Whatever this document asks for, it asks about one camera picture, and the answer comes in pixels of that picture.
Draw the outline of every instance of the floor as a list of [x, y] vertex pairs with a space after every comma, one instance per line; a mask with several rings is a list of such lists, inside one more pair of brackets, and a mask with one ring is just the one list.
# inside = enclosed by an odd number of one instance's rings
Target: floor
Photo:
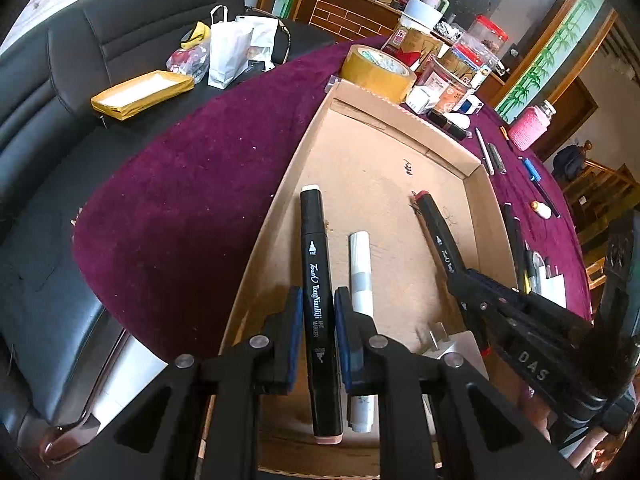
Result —
[[130, 336], [94, 407], [94, 416], [100, 421], [100, 430], [103, 430], [165, 366], [164, 361]]

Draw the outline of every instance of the paper bag handle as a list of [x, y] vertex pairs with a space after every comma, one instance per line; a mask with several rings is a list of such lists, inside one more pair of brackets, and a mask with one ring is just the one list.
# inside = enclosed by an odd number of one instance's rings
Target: paper bag handle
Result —
[[216, 11], [222, 7], [224, 10], [223, 15], [222, 15], [222, 21], [223, 22], [228, 22], [228, 10], [226, 8], [226, 6], [224, 5], [216, 5], [215, 7], [213, 7], [213, 9], [211, 9], [211, 25], [213, 26], [213, 15], [216, 13]]

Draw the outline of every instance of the pink knitted bottle cover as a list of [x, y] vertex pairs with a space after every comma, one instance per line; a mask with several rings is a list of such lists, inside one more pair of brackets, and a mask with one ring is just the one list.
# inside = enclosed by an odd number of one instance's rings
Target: pink knitted bottle cover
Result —
[[509, 138], [516, 148], [523, 152], [546, 132], [549, 124], [551, 121], [544, 112], [530, 106], [509, 130]]

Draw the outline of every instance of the brick pattern panel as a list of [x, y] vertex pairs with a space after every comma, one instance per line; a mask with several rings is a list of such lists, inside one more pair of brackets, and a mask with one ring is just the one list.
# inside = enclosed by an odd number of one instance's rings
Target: brick pattern panel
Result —
[[339, 41], [360, 40], [377, 34], [389, 36], [392, 32], [380, 23], [322, 0], [316, 1], [309, 23], [331, 32]]

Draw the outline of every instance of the white pen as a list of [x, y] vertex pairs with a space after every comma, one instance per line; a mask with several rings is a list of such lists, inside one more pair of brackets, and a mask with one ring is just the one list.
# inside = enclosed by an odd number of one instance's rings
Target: white pen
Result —
[[[373, 317], [369, 233], [358, 231], [349, 236], [349, 248], [351, 253], [351, 303], [353, 311]], [[347, 421], [349, 427], [356, 433], [369, 433], [371, 431], [375, 397], [350, 396]]]
[[494, 165], [491, 163], [491, 159], [489, 158], [489, 152], [486, 150], [486, 145], [484, 144], [484, 139], [482, 138], [482, 134], [480, 130], [476, 128], [476, 135], [478, 136], [478, 142], [480, 143], [480, 149], [482, 150], [482, 154], [484, 155], [484, 161], [486, 162], [486, 172], [494, 176]]

